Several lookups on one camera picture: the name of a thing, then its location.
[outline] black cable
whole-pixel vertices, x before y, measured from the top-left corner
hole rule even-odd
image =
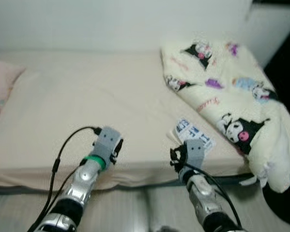
[[[47,200],[46,203],[42,209],[42,211],[40,212],[39,216],[37,217],[37,219],[35,220],[35,222],[30,226],[30,228],[27,230],[27,232],[33,232],[37,226],[41,223],[42,219],[45,217],[46,215],[46,210],[48,209],[52,194],[53,194],[53,185],[54,185],[54,180],[55,180],[55,175],[56,172],[58,171],[58,167],[60,164],[60,157],[61,157],[61,153],[64,149],[64,147],[66,146],[67,142],[78,132],[85,130],[85,129],[92,129],[94,131],[94,133],[96,135],[99,135],[100,132],[102,131],[101,128],[99,127],[91,127],[91,126],[87,126],[87,127],[81,127],[79,129],[77,129],[76,131],[74,131],[67,139],[66,141],[63,143],[63,145],[61,146],[61,149],[57,155],[57,158],[54,162],[53,165],[53,169],[52,169],[52,177],[51,177],[51,181],[50,181],[50,185],[49,185],[49,192],[48,192],[48,196],[47,196]]]
[[[66,182],[68,181],[68,179],[71,177],[71,175],[73,175],[75,173],[75,171],[78,169],[75,168],[72,172],[70,172],[70,174],[65,178],[65,180],[62,182],[62,185],[60,186],[58,192],[56,193],[55,197],[53,198],[52,202],[49,204],[49,207],[47,208],[47,210],[45,211],[45,214],[48,213],[48,211],[50,210],[50,208],[53,206],[53,204],[55,203],[57,197],[59,196],[59,194],[61,193],[64,185],[66,184]]]
[[[197,168],[197,167],[195,167],[193,165],[190,165],[188,163],[182,163],[182,164],[185,165],[185,166],[187,166],[187,167],[189,167],[189,168],[191,168],[191,169],[194,169],[194,170],[200,172],[203,175],[205,175],[206,177],[208,177],[218,187],[218,189],[220,190],[220,192],[222,193],[222,195],[224,195],[224,198],[226,199],[226,201],[229,203],[229,205],[231,207],[231,210],[232,210],[232,212],[233,212],[233,214],[235,216],[237,225],[241,228],[242,227],[242,223],[241,223],[241,220],[240,220],[240,218],[239,218],[239,216],[237,214],[237,211],[236,211],[236,209],[235,209],[235,207],[234,207],[234,205],[233,205],[230,197],[228,196],[227,192],[221,187],[221,185],[210,174],[208,174],[207,172],[203,171],[202,169]]]

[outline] cream blanket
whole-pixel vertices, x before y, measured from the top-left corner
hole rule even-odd
[[[161,50],[167,85],[249,160],[262,184],[290,186],[290,115],[242,45],[195,41]]]

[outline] mattress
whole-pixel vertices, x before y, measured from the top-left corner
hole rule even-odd
[[[65,139],[77,128],[111,126],[124,144],[117,164],[96,189],[135,187],[176,180],[169,165],[167,133],[184,117],[216,145],[202,169],[215,176],[248,173],[225,138],[165,87],[159,52],[1,52],[0,60],[27,70],[16,81],[0,114],[0,186],[48,189],[51,168]],[[92,150],[91,131],[66,146],[54,189]]]

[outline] pillow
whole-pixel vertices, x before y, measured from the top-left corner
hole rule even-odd
[[[15,80],[25,68],[0,61],[0,110],[9,98]]]

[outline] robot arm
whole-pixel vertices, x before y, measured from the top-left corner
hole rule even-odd
[[[99,173],[107,170],[110,163],[116,163],[122,143],[119,132],[110,127],[102,129],[93,151],[75,171],[71,185],[35,232],[76,232]]]
[[[216,192],[206,179],[185,163],[200,167],[199,158],[204,157],[201,140],[187,140],[175,150],[171,149],[171,165],[178,172],[179,180],[186,184],[189,198],[199,223],[205,232],[244,232],[228,217],[216,200]]]

